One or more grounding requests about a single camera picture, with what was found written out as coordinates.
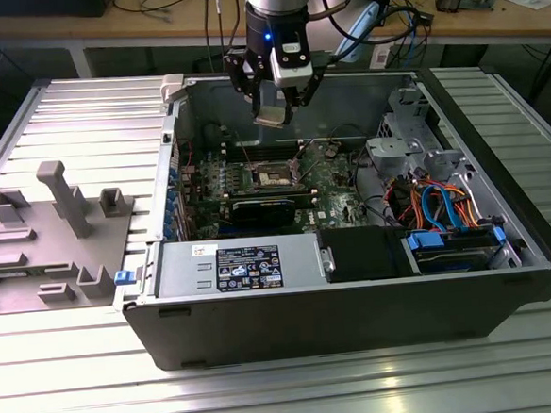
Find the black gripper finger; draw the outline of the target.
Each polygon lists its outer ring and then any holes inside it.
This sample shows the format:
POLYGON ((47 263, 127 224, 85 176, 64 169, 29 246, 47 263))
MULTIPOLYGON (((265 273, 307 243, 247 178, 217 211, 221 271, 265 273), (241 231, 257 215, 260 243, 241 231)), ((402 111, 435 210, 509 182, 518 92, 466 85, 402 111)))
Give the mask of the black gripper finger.
POLYGON ((282 88, 285 97, 285 112, 283 124, 289 124, 292 116, 298 107, 305 107, 316 93, 321 81, 324 78, 324 68, 318 67, 313 73, 306 86, 299 91, 295 86, 282 88))
POLYGON ((224 56, 224 67, 234 90, 250 100, 252 116, 257 117, 260 111, 259 88, 263 80, 259 56, 246 47, 230 48, 224 56))

